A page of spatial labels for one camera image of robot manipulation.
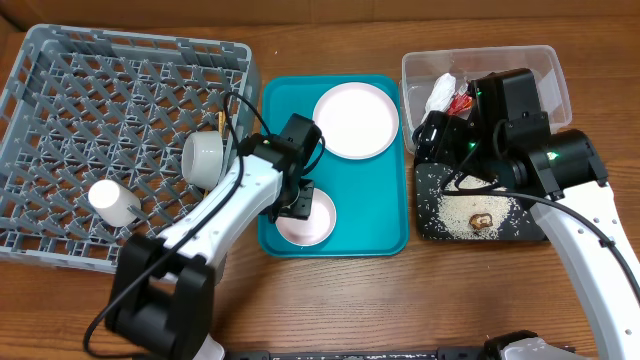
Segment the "grey green bowl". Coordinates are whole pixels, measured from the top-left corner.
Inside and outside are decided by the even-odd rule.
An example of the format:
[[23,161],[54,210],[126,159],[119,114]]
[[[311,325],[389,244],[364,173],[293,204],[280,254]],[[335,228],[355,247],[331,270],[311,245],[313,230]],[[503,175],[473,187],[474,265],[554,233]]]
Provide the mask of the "grey green bowl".
[[182,149],[181,171],[185,181],[212,190],[222,173],[224,147],[217,131],[190,134]]

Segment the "wooden chopstick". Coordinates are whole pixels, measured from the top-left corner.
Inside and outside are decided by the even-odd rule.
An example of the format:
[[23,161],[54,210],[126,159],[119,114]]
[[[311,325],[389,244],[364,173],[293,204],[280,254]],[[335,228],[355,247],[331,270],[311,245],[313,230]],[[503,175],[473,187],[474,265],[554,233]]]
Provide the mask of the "wooden chopstick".
[[204,145],[204,158],[206,164],[206,185],[207,191],[212,190],[221,177],[223,155],[224,155],[224,143],[223,132],[225,125],[225,115],[222,111],[217,113],[217,127],[216,130],[208,134],[205,138]]

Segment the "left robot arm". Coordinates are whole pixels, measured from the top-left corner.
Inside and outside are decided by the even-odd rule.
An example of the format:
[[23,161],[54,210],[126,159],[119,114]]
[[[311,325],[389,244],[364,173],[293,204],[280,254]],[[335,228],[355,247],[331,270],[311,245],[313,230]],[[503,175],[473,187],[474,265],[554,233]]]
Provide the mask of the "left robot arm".
[[188,215],[158,237],[132,235],[120,251],[101,319],[111,332],[144,348],[147,359],[222,359],[209,333],[215,286],[226,255],[260,214],[307,219],[312,181],[306,164],[322,135],[294,114],[278,134],[239,143],[224,179]]

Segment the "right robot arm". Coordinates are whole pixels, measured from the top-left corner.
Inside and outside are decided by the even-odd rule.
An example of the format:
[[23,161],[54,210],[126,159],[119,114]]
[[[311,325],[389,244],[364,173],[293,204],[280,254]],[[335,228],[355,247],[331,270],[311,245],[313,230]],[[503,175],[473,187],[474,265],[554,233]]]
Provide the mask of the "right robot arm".
[[619,221],[608,172],[580,130],[552,133],[527,68],[470,82],[467,118],[431,111],[413,135],[417,163],[487,181],[451,197],[523,202],[560,256],[602,359],[639,356],[639,260]]

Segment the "red snack wrapper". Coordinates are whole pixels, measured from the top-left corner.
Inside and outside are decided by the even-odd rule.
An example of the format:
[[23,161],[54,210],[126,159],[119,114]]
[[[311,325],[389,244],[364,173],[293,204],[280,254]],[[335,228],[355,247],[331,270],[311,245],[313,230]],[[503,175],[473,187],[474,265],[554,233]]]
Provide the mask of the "red snack wrapper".
[[463,81],[460,87],[454,92],[451,103],[447,109],[448,115],[460,115],[471,109],[473,97],[469,92],[469,82]]

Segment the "white paper cup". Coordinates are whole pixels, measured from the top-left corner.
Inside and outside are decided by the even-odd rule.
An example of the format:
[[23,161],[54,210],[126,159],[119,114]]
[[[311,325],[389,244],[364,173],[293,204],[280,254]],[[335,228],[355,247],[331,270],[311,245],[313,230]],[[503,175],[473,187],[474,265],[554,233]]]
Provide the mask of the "white paper cup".
[[140,199],[134,193],[109,179],[94,183],[89,189],[88,200],[97,214],[112,227],[133,223],[136,215],[130,207],[141,209]]

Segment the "white paper napkin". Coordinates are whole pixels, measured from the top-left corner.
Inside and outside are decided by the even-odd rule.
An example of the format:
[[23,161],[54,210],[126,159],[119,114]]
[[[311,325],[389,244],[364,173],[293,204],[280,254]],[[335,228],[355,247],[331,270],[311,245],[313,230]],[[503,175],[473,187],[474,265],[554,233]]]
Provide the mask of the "white paper napkin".
[[432,111],[445,112],[448,110],[456,92],[456,78],[450,73],[441,75],[434,83],[433,90],[425,103],[425,121]]

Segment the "brown food scrap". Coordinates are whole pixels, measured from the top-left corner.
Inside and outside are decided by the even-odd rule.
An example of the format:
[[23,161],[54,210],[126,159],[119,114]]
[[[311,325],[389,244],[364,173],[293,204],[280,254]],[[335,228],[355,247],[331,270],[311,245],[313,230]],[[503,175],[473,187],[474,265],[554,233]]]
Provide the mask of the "brown food scrap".
[[493,217],[489,213],[474,214],[469,219],[469,225],[475,231],[493,226]]

